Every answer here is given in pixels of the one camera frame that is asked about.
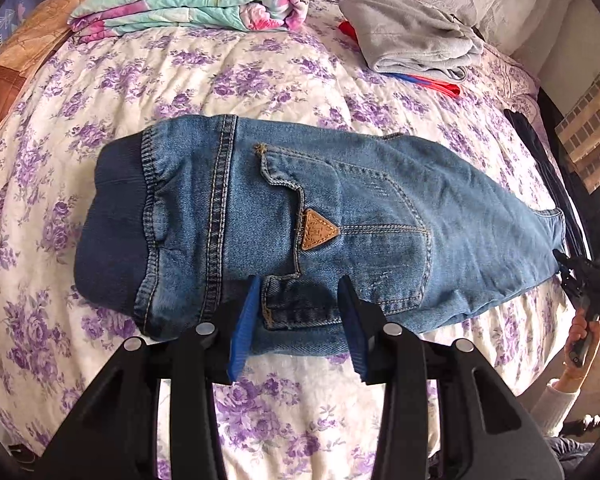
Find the white sleeved right forearm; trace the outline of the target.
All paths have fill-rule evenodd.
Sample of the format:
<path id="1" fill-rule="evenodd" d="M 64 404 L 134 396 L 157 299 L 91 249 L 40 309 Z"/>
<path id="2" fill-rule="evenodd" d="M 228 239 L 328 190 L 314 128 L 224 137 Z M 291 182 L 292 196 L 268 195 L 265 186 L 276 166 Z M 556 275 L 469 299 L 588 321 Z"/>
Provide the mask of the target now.
<path id="1" fill-rule="evenodd" d="M 551 379 L 533 405 L 530 416 L 544 437 L 557 437 L 567 415 L 580 396 L 580 389 L 562 391 L 557 378 Z"/>

